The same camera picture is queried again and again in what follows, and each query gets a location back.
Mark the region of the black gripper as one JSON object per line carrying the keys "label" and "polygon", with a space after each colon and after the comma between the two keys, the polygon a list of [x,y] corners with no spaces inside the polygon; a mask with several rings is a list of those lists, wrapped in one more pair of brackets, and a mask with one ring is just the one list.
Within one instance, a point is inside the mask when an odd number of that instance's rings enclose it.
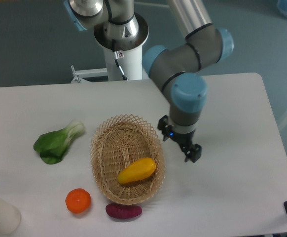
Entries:
{"label": "black gripper", "polygon": [[202,154],[202,147],[199,144],[193,144],[192,138],[195,130],[189,133],[179,133],[173,130],[173,126],[169,124],[169,118],[164,115],[158,122],[157,129],[161,131],[163,135],[163,141],[171,138],[181,148],[185,154],[184,162],[191,161],[195,163]]}

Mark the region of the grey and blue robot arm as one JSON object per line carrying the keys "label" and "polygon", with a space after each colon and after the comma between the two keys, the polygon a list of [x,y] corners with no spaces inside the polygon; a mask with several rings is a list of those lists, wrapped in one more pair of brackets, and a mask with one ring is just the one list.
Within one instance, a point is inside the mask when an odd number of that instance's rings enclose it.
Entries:
{"label": "grey and blue robot arm", "polygon": [[106,67],[73,71],[77,81],[107,76],[110,81],[149,77],[170,105],[158,122],[164,140],[175,141],[186,161],[196,162],[202,148],[193,143],[197,121],[207,98],[201,69],[228,57],[234,48],[231,34],[216,28],[200,0],[170,0],[185,43],[173,50],[156,45],[143,52],[149,28],[134,11],[132,0],[66,0],[64,6],[78,30],[92,29],[102,47]]}

